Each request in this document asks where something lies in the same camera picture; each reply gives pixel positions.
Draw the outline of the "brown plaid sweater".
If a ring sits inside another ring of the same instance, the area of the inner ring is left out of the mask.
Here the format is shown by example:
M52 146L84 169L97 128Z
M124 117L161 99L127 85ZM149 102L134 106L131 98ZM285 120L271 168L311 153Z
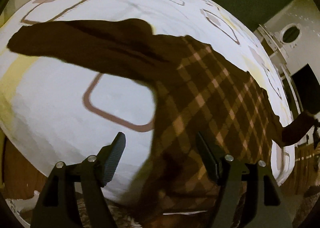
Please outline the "brown plaid sweater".
M7 46L153 87L157 106L147 178L132 205L144 227L163 227L159 217L165 212L208 210L216 202L219 186L196 149L198 133L235 159L255 164L270 162L273 143L293 145L319 126L308 111L282 126L249 72L191 36L154 35L144 20L23 26Z

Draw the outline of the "patterned white bed sheet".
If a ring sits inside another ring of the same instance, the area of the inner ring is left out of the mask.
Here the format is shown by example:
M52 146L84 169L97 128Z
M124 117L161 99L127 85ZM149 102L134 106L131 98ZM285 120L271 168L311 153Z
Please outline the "patterned white bed sheet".
M282 125L292 121L282 82L258 38L212 0L31 0L1 27L1 129L24 157L49 175L58 161L76 164L112 142L126 147L106 198L138 200L149 156L156 97L147 86L48 57L11 52L22 26L47 21L138 18L155 34L189 35L244 71L268 93Z

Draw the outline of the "black wall television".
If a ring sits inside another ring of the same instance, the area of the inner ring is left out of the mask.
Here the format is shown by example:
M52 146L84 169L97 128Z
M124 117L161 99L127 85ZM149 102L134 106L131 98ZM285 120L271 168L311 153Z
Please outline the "black wall television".
M319 113L319 81L309 64L292 76L303 110Z

